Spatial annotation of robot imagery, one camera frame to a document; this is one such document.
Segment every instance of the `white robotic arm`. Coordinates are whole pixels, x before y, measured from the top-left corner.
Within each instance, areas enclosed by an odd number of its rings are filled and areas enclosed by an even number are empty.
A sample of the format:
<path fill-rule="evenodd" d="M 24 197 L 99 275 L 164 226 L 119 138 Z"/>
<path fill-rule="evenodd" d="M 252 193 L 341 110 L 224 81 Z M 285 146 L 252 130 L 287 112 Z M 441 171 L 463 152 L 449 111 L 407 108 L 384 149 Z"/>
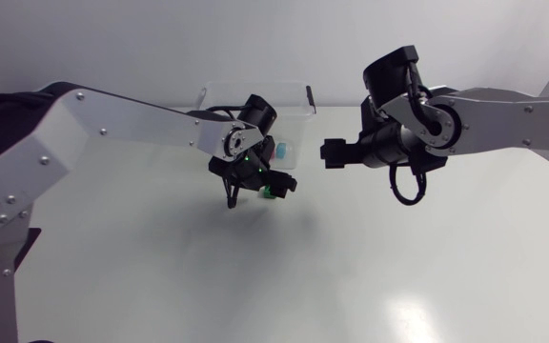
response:
<path fill-rule="evenodd" d="M 425 194 L 426 173 L 443 167 L 448 156 L 511 147 L 549 150 L 549 97 L 495 89 L 427 89 L 417 61 L 415 48 L 403 47 L 363 72 L 370 96 L 361 105 L 359 139 L 354 144 L 326 139 L 321 147 L 326 168 L 389 166 L 394 195 L 404 205 L 415 205 Z M 416 198 L 397 190 L 398 167 L 412 169 Z"/>
<path fill-rule="evenodd" d="M 40 233 L 29 227 L 32 204 L 70 172 L 89 137 L 212 155 L 209 170 L 224 180 L 229 208 L 240 188 L 268 185 L 278 197 L 295 190 L 295 180 L 268 163 L 275 110 L 256 95 L 235 108 L 236 118 L 218 110 L 184 113 L 69 83 L 0 94 L 0 342 L 17 342 L 14 272 Z"/>

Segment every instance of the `black cable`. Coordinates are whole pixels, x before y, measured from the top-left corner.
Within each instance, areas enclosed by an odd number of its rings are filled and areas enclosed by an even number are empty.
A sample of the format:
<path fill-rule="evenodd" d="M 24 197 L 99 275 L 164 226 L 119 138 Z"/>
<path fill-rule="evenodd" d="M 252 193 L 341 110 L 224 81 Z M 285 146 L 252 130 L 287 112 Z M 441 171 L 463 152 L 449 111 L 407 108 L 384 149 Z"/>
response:
<path fill-rule="evenodd" d="M 412 206 L 416 205 L 420 199 L 423 198 L 425 195 L 425 191 L 427 191 L 427 175 L 425 173 L 420 173 L 417 175 L 417 185 L 418 185 L 418 192 L 417 196 L 410 200 L 405 198 L 401 193 L 399 192 L 399 189 L 397 188 L 397 167 L 406 167 L 407 164 L 392 164 L 389 166 L 389 182 L 391 182 L 391 189 L 393 190 L 393 194 L 396 196 L 397 200 L 399 200 L 400 203 L 406 205 L 406 206 Z"/>
<path fill-rule="evenodd" d="M 243 106 L 212 106 L 206 109 L 206 111 L 224 111 L 226 112 L 232 119 L 236 120 L 234 118 L 234 115 L 231 111 L 243 111 L 245 109 L 250 108 L 251 106 L 243 105 Z"/>
<path fill-rule="evenodd" d="M 441 126 L 438 122 L 430 119 L 420 105 L 421 96 L 419 90 L 425 91 L 425 93 L 427 93 L 430 97 L 431 92 L 426 87 L 418 83 L 418 71 L 417 66 L 414 63 L 410 63 L 408 65 L 408 77 L 410 79 L 410 83 L 408 84 L 408 100 L 410 102 L 410 108 L 412 109 L 413 114 L 417 118 L 418 122 L 427 128 L 430 134 L 439 135 Z"/>
<path fill-rule="evenodd" d="M 42 106 L 50 102 L 52 96 L 42 92 L 0 93 L 0 105 L 3 103 L 17 103 L 29 108 Z"/>

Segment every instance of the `transparent plastic container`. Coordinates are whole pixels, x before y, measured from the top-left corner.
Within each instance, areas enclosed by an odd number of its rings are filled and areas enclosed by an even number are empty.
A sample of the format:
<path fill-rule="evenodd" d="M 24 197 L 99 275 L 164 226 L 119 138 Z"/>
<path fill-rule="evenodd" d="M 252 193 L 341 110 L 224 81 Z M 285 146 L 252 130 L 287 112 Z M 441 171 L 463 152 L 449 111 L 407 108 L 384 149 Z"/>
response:
<path fill-rule="evenodd" d="M 294 169 L 307 123 L 316 114 L 311 87 L 302 82 L 208 82 L 196 101 L 199 110 L 213 106 L 242 106 L 251 94 L 259 95 L 276 111 L 268 132 L 276 143 L 273 169 Z"/>

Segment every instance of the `white tabletop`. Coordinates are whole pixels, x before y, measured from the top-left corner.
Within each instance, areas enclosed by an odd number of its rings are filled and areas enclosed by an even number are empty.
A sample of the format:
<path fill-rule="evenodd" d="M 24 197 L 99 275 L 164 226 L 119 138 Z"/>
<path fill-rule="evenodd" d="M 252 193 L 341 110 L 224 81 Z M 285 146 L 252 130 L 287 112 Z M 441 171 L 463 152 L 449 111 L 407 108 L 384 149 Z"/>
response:
<path fill-rule="evenodd" d="M 549 163 L 451 158 L 405 207 L 388 170 L 319 159 L 359 122 L 318 109 L 296 192 L 234 210 L 205 154 L 91 141 L 35 205 L 21 341 L 549 342 Z"/>

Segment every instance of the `green object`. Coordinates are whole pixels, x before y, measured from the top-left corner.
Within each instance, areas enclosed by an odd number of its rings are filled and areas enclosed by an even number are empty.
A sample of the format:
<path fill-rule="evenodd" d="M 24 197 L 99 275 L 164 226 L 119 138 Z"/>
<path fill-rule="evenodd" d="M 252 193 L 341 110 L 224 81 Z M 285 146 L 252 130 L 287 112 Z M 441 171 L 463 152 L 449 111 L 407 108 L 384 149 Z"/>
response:
<path fill-rule="evenodd" d="M 266 186 L 264 187 L 264 197 L 267 199 L 276 199 L 276 196 L 271 194 L 271 187 Z"/>

